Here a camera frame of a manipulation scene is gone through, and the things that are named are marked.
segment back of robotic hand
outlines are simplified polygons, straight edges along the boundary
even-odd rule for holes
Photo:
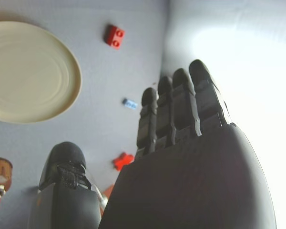
[[[268,185],[245,134],[200,60],[142,96],[135,161],[99,228],[275,229]]]

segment blue object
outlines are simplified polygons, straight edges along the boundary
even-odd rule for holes
[[[124,104],[124,106],[129,107],[129,108],[131,108],[133,110],[135,110],[137,108],[137,106],[138,106],[137,103],[135,103],[134,101],[131,101],[129,99],[124,99],[123,100],[123,104]]]

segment robotic hand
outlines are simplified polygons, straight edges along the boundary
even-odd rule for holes
[[[120,172],[101,222],[84,157],[62,143],[45,165],[29,228],[275,229],[248,139],[204,64],[193,61],[189,72],[161,78],[158,101],[154,89],[143,93],[135,161]]]

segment beige plate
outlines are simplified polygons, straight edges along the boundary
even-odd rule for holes
[[[0,121],[35,123],[67,110],[81,90],[70,50],[51,33],[0,22]]]

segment red cross-shaped toy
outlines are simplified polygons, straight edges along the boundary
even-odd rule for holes
[[[134,156],[127,153],[122,153],[117,159],[113,160],[116,170],[120,171],[124,165],[132,163]]]

